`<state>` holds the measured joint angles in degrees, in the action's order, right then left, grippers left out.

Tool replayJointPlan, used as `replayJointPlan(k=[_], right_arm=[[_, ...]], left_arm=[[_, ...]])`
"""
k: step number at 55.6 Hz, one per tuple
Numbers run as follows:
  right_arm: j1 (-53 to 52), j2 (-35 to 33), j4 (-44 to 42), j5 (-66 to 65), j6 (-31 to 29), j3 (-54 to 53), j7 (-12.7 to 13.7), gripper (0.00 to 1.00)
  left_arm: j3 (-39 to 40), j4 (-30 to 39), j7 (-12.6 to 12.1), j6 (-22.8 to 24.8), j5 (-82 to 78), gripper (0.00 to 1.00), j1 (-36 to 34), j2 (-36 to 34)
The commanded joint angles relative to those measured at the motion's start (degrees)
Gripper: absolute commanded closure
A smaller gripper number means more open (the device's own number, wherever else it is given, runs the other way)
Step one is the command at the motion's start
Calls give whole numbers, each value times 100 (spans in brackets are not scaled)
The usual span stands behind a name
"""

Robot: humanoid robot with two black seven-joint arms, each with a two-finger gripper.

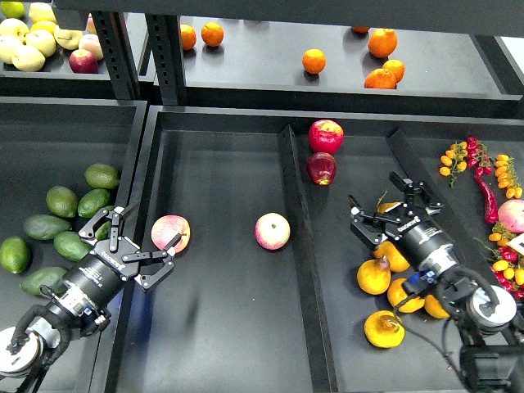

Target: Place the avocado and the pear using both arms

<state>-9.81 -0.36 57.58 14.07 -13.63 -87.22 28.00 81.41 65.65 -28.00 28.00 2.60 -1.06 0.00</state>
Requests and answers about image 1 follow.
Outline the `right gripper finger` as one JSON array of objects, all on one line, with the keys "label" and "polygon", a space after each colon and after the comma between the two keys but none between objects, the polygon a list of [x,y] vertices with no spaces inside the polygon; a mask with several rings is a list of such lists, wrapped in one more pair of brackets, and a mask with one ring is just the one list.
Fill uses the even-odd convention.
[{"label": "right gripper finger", "polygon": [[376,248],[391,239],[386,234],[388,224],[394,228],[401,224],[401,217],[393,215],[392,211],[385,214],[366,211],[352,195],[347,196],[347,201],[350,206],[351,232],[368,248]]},{"label": "right gripper finger", "polygon": [[401,178],[395,172],[389,173],[389,179],[404,194],[404,201],[388,213],[390,224],[407,224],[415,219],[432,221],[440,213],[443,203],[425,181]]}]

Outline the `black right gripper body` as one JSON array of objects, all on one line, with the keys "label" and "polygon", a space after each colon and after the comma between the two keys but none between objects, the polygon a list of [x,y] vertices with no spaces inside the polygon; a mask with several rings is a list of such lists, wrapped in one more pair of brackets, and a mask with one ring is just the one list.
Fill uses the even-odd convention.
[{"label": "black right gripper body", "polygon": [[418,272],[443,273],[457,264],[452,240],[429,216],[408,217],[405,223],[390,228],[388,237]]}]

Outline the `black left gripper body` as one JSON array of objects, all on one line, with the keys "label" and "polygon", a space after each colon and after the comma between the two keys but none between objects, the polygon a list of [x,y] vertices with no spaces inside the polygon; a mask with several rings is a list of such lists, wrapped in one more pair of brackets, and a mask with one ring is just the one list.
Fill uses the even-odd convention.
[{"label": "black left gripper body", "polygon": [[120,292],[124,281],[123,256],[140,251],[127,237],[118,237],[116,251],[110,240],[97,242],[91,253],[70,269],[63,280],[67,291],[61,296],[66,309],[102,309]]}]

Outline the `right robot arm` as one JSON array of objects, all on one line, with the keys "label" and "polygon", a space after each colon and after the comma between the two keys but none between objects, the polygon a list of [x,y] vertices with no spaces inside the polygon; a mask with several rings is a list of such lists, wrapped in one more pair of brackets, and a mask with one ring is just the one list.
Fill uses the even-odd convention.
[{"label": "right robot arm", "polygon": [[403,282],[405,299],[393,303],[391,321],[400,325],[402,306],[433,295],[457,326],[462,341],[458,378],[470,392],[523,390],[523,318],[503,288],[461,264],[454,243],[434,220],[442,204],[429,186],[390,173],[404,199],[383,212],[364,210],[350,196],[352,232],[368,247],[391,242],[415,274]]}]

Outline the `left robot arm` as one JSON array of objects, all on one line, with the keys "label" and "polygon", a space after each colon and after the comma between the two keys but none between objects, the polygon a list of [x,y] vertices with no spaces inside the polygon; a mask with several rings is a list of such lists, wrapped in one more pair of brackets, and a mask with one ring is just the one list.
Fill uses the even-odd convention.
[{"label": "left robot arm", "polygon": [[180,231],[158,251],[142,251],[122,233],[135,206],[100,209],[79,231],[92,247],[63,278],[65,292],[42,285],[45,305],[32,306],[15,327],[1,332],[1,377],[19,378],[19,392],[36,392],[48,369],[72,341],[102,332],[110,323],[110,302],[128,282],[150,291],[174,269]]}]

